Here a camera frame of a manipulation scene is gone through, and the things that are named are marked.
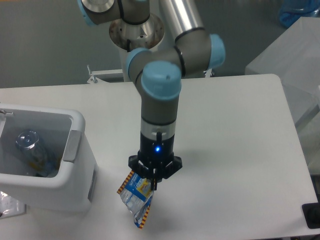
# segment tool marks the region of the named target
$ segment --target clear plastic bottle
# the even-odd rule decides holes
[[[320,0],[284,0],[279,12],[279,20],[289,28],[300,17],[317,17]]]

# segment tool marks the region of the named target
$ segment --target white container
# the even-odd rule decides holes
[[[98,166],[85,124],[75,110],[0,103],[0,191],[32,207],[88,210]],[[35,176],[36,171],[24,163],[15,139],[26,129],[37,131],[61,159],[56,176]]]

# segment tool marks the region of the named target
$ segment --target crumpled plastic wrapper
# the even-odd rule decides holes
[[[133,215],[134,224],[142,229],[146,223],[154,191],[146,178],[131,171],[117,193]]]

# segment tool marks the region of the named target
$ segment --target gray floor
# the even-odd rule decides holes
[[[277,17],[282,0],[196,4],[208,32],[225,43],[217,76],[243,75],[285,31]],[[84,84],[87,64],[93,71],[121,68],[108,31],[109,24],[88,27],[75,0],[0,1],[0,88]]]

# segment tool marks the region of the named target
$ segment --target white table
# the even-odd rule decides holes
[[[317,201],[279,78],[185,79],[174,153],[183,168],[158,185],[143,230],[116,193],[140,145],[132,83],[0,89],[0,102],[79,110],[100,167],[92,208],[30,208],[0,220],[10,240],[249,240],[319,234],[302,204]]]

